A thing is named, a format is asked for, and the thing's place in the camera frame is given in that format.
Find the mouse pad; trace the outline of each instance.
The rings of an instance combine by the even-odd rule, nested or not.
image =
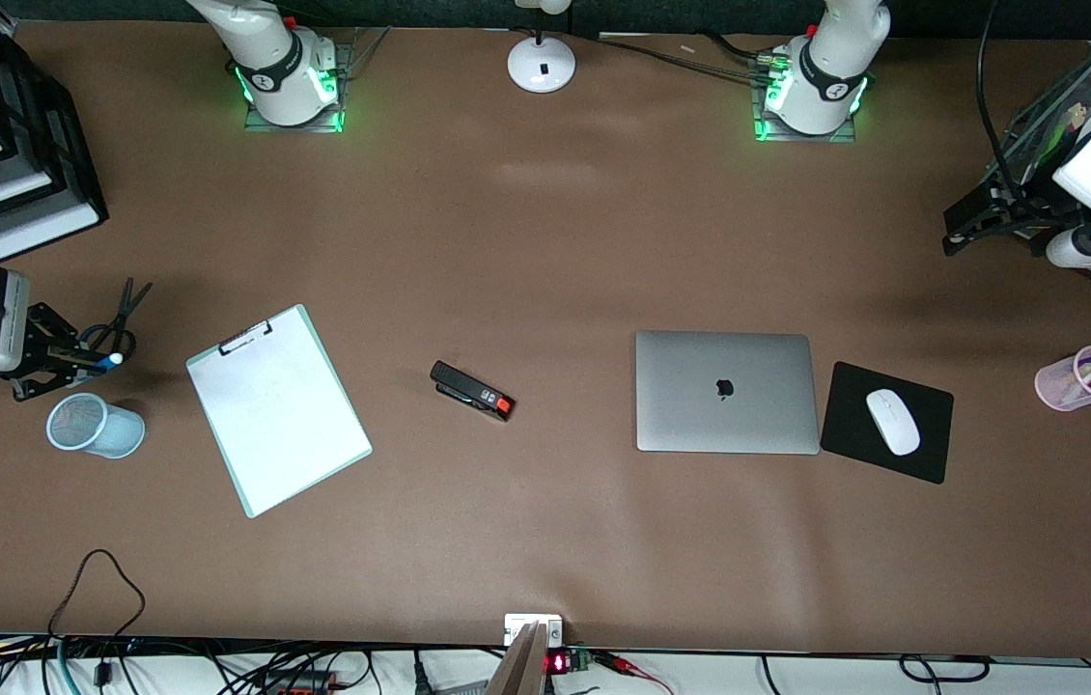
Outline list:
[[[902,397],[919,427],[919,448],[904,456],[889,452],[867,409],[867,394],[882,388],[892,390]],[[828,387],[819,447],[939,484],[944,482],[944,466],[948,463],[951,423],[952,393],[837,362]]]

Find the brown table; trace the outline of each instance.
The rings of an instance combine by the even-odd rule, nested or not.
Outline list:
[[[533,610],[619,646],[1091,657],[1091,408],[1031,386],[1091,343],[1091,281],[939,245],[990,159],[974,46],[890,43],[859,144],[824,146],[759,144],[745,88],[584,40],[575,82],[529,96],[518,39],[392,32],[341,136],[253,136],[206,26],[24,28],[112,219],[9,267],[79,326],[127,274],[155,289],[95,383],[147,419],[136,455],[56,452],[63,394],[0,383],[0,631],[41,630],[107,547],[147,591],[140,633],[489,643]],[[993,47],[997,119],[1082,53]],[[251,520],[184,361],[297,302],[373,454]],[[948,480],[639,453],[640,329],[807,334],[819,408],[837,360],[950,391]],[[518,398],[512,422],[436,395],[439,359]],[[91,572],[65,630],[134,607]]]

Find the laptop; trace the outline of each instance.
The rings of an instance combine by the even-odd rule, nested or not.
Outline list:
[[[805,335],[635,334],[642,452],[818,454]]]

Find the blue marker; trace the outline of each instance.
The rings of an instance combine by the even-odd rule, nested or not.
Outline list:
[[[109,373],[111,370],[117,369],[125,361],[125,356],[121,352],[112,352],[111,356],[105,357],[105,359],[99,360],[95,364],[96,371],[99,373]]]

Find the white round base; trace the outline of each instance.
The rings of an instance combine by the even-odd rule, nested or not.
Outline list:
[[[539,46],[536,38],[527,38],[511,49],[507,73],[512,82],[528,92],[559,91],[575,76],[575,53],[553,37],[543,38]]]

